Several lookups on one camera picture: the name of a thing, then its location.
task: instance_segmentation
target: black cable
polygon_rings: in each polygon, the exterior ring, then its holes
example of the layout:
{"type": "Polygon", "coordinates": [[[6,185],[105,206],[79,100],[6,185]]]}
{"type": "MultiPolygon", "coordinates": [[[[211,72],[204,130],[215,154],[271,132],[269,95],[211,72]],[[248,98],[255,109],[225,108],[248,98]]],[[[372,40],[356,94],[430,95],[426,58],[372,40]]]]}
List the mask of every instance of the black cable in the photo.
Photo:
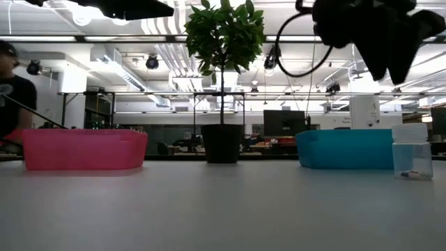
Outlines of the black cable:
{"type": "Polygon", "coordinates": [[[291,93],[293,94],[295,105],[298,107],[298,111],[300,111],[298,101],[295,99],[294,90],[293,90],[293,86],[291,85],[290,79],[288,78],[287,75],[285,75],[285,77],[286,77],[286,80],[288,80],[288,85],[290,86],[291,93]]]}
{"type": "MultiPolygon", "coordinates": [[[[302,17],[304,15],[309,15],[311,13],[312,13],[312,9],[311,8],[304,8],[302,10],[302,12],[300,12],[300,13],[298,13],[298,14],[290,17],[290,18],[288,18],[287,21],[285,21],[285,23],[280,27],[279,32],[277,33],[277,36],[276,36],[276,41],[274,43],[276,55],[279,55],[279,40],[280,40],[280,36],[281,36],[282,32],[284,31],[286,25],[288,25],[291,21],[293,21],[293,20],[295,20],[295,19],[297,19],[299,17],[302,17]]],[[[325,53],[325,56],[322,58],[322,60],[316,66],[314,66],[314,68],[312,68],[311,70],[309,70],[306,73],[291,74],[289,71],[285,70],[285,68],[283,67],[282,63],[280,63],[280,60],[277,60],[277,64],[279,65],[280,70],[282,70],[286,75],[288,75],[290,77],[304,77],[304,76],[306,76],[308,74],[311,74],[312,72],[317,70],[319,67],[321,67],[323,65],[323,63],[329,57],[329,55],[332,52],[332,50],[333,50],[333,46],[330,46],[328,48],[327,53],[325,53]]]]}
{"type": "MultiPolygon", "coordinates": [[[[316,37],[314,37],[314,43],[313,43],[313,59],[312,59],[312,67],[314,66],[314,55],[316,54],[316,37]]],[[[309,78],[309,90],[308,90],[308,97],[307,97],[307,109],[305,110],[305,114],[308,115],[308,106],[309,106],[309,97],[312,94],[312,87],[313,87],[313,73],[311,74],[311,77],[309,78]]]]}

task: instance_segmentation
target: tree trunk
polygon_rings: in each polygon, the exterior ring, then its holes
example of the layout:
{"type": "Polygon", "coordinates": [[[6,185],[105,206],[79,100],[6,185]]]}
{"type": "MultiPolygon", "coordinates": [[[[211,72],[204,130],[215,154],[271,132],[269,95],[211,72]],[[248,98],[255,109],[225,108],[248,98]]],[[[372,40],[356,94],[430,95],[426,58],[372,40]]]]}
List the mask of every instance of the tree trunk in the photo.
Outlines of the tree trunk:
{"type": "Polygon", "coordinates": [[[222,64],[222,106],[220,107],[220,124],[224,124],[224,64],[222,64]]]}

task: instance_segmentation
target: pink plastic bin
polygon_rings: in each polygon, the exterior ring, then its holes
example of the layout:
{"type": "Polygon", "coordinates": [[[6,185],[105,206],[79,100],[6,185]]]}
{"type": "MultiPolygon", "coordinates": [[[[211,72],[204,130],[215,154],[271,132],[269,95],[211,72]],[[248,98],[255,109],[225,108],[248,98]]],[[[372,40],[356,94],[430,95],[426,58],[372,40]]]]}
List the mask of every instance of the pink plastic bin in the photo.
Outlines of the pink plastic bin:
{"type": "Polygon", "coordinates": [[[118,170],[140,167],[147,134],[131,130],[23,131],[28,170],[118,170]]]}

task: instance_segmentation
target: table surface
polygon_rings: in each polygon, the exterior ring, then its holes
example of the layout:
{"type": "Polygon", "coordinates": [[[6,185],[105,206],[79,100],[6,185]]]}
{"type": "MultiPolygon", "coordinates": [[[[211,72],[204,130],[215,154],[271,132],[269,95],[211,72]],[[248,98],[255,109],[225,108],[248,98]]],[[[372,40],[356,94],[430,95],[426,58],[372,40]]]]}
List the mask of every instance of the table surface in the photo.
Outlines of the table surface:
{"type": "Polygon", "coordinates": [[[445,250],[446,162],[434,181],[297,161],[145,162],[26,172],[0,162],[0,250],[445,250]]]}

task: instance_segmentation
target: cap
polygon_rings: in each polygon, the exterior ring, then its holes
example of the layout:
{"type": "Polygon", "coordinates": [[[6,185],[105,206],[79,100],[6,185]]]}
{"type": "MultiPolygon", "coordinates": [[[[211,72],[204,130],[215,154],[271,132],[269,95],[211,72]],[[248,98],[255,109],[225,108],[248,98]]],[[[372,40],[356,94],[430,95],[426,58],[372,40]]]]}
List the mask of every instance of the cap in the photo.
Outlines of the cap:
{"type": "Polygon", "coordinates": [[[10,43],[0,40],[0,54],[17,57],[17,50],[10,43]]]}

